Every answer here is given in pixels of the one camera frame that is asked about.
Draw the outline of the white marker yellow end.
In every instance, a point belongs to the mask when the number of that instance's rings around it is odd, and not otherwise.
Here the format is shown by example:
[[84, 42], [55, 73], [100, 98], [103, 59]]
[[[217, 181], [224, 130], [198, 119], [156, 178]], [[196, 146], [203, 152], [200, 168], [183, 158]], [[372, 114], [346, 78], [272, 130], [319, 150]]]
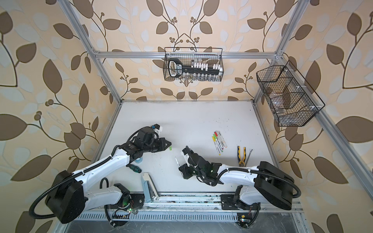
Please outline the white marker yellow end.
[[218, 144], [217, 144], [217, 141], [216, 141], [215, 136], [212, 136], [212, 139], [213, 139], [214, 145], [215, 145], [215, 147], [216, 147], [216, 150], [217, 150], [217, 152], [218, 152], [218, 155], [220, 156], [220, 155], [221, 155], [221, 153], [220, 153], [220, 148], [219, 148], [219, 146], [218, 146]]

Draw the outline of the white marker green end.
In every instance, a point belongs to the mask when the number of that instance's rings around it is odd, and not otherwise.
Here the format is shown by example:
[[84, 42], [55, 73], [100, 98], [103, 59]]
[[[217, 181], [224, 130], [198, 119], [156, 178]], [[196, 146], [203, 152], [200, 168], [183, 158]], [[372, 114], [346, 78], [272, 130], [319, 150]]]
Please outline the white marker green end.
[[222, 145], [222, 143], [219, 141], [219, 139], [218, 139], [218, 135], [217, 135], [216, 132], [214, 133], [214, 139], [215, 139], [215, 141], [216, 141], [216, 143], [217, 143], [217, 146], [219, 147], [220, 151], [223, 152], [223, 145]]

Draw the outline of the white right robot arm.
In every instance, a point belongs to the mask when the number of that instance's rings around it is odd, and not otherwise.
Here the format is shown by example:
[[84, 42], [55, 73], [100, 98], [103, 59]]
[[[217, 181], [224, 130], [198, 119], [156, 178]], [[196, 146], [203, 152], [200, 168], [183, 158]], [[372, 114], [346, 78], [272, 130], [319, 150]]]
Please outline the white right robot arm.
[[258, 208], [262, 203], [269, 203], [282, 210], [291, 210], [293, 199], [301, 196], [294, 179], [266, 161], [254, 167], [232, 167], [210, 163], [189, 147], [185, 147], [181, 155], [185, 164], [179, 167], [179, 171], [185, 180], [195, 176], [210, 187], [237, 185], [231, 200], [221, 200], [223, 205], [248, 210], [252, 206]]

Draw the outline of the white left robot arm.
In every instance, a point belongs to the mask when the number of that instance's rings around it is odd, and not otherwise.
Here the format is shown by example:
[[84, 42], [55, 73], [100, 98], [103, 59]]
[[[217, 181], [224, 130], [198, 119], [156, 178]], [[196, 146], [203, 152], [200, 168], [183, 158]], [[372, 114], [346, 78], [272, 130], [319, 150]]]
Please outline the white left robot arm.
[[165, 151], [172, 144], [159, 134], [158, 124], [143, 127], [134, 132], [128, 140], [116, 145], [105, 158], [92, 165], [59, 173], [51, 188], [43, 192], [31, 204], [29, 216], [33, 219], [56, 217], [63, 224], [70, 223], [84, 211], [97, 207], [117, 205], [130, 208], [130, 191], [122, 184], [110, 184], [107, 176], [123, 168], [131, 167], [132, 162], [144, 153]]

